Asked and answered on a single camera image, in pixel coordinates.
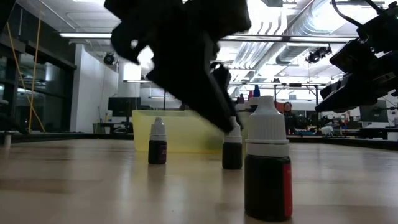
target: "purple label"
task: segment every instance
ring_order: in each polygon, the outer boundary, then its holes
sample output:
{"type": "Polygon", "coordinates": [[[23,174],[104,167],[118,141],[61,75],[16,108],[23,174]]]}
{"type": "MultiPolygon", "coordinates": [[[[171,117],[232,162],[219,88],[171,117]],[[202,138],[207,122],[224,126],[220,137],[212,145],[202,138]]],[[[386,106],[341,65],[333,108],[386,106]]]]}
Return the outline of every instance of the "purple label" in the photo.
{"type": "Polygon", "coordinates": [[[166,162],[166,158],[167,158],[167,145],[163,145],[163,146],[160,147],[159,154],[160,154],[160,155],[159,155],[160,161],[166,162]]]}

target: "dark liquid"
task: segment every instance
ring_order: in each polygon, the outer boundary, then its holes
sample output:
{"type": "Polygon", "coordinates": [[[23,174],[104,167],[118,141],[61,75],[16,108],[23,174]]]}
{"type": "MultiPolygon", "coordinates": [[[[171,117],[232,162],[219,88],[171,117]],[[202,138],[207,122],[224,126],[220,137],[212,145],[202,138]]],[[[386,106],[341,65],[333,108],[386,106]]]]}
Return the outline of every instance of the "dark liquid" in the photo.
{"type": "Polygon", "coordinates": [[[223,144],[223,168],[242,169],[242,144],[224,143],[223,144]]]}
{"type": "Polygon", "coordinates": [[[167,143],[165,141],[149,141],[148,163],[165,164],[167,158],[167,143]]]}
{"type": "Polygon", "coordinates": [[[268,222],[281,222],[292,216],[289,157],[246,156],[244,209],[249,216],[268,222]]]}

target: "wall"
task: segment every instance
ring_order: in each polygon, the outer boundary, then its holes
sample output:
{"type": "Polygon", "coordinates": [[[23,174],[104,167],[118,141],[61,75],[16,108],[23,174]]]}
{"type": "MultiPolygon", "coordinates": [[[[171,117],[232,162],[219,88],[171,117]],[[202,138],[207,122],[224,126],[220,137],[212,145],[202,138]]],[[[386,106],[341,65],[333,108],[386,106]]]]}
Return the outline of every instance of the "wall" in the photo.
{"type": "Polygon", "coordinates": [[[108,98],[117,93],[118,74],[76,46],[70,131],[93,132],[93,123],[105,117],[108,98]]]}
{"type": "Polygon", "coordinates": [[[131,76],[129,71],[125,71],[126,62],[121,61],[118,65],[118,97],[139,97],[140,96],[140,83],[127,83],[123,80],[127,80],[126,77],[131,76]]]}
{"type": "MultiPolygon", "coordinates": [[[[162,88],[152,84],[153,87],[143,87],[140,89],[141,105],[151,106],[153,108],[163,109],[164,99],[152,99],[152,97],[164,97],[164,91],[162,88]]],[[[167,109],[178,109],[181,106],[181,101],[178,99],[166,99],[167,109]]]]}

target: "yellow plastic bin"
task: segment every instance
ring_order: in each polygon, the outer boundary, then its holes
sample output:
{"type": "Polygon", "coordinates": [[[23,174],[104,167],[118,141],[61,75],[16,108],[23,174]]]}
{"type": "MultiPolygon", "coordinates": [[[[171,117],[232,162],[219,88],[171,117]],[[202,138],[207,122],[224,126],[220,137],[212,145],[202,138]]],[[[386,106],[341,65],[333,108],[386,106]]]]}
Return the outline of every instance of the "yellow plastic bin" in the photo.
{"type": "MultiPolygon", "coordinates": [[[[239,115],[245,125],[250,113],[242,112],[239,115]]],[[[148,151],[150,126],[157,116],[162,117],[166,126],[167,152],[209,154],[222,150],[223,133],[195,112],[134,110],[132,123],[137,151],[148,151]]],[[[243,139],[248,135],[246,130],[242,132],[243,139]]]]}

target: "white bottle cap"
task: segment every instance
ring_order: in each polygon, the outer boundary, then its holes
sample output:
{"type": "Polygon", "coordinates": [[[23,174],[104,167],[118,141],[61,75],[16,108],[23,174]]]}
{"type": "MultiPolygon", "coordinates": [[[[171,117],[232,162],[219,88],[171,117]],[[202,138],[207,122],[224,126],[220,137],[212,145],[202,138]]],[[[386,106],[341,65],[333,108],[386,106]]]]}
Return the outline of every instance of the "white bottle cap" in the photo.
{"type": "Polygon", "coordinates": [[[166,140],[166,128],[161,117],[156,117],[155,123],[151,126],[150,140],[154,141],[166,140]]]}
{"type": "Polygon", "coordinates": [[[259,104],[259,97],[252,97],[249,99],[250,106],[256,106],[259,104]]]}
{"type": "Polygon", "coordinates": [[[245,107],[246,109],[250,109],[250,108],[251,108],[251,107],[250,107],[250,103],[249,103],[248,101],[244,102],[244,107],[245,107]]]}
{"type": "Polygon", "coordinates": [[[238,103],[237,105],[235,105],[235,110],[236,111],[244,111],[245,110],[244,103],[238,103]]]}
{"type": "Polygon", "coordinates": [[[275,107],[272,96],[260,96],[258,107],[249,117],[248,154],[258,156],[289,156],[285,116],[275,107]]]}
{"type": "Polygon", "coordinates": [[[231,117],[231,123],[234,126],[234,129],[224,135],[224,142],[225,143],[242,143],[242,134],[241,134],[241,126],[236,121],[236,117],[231,117]]]}

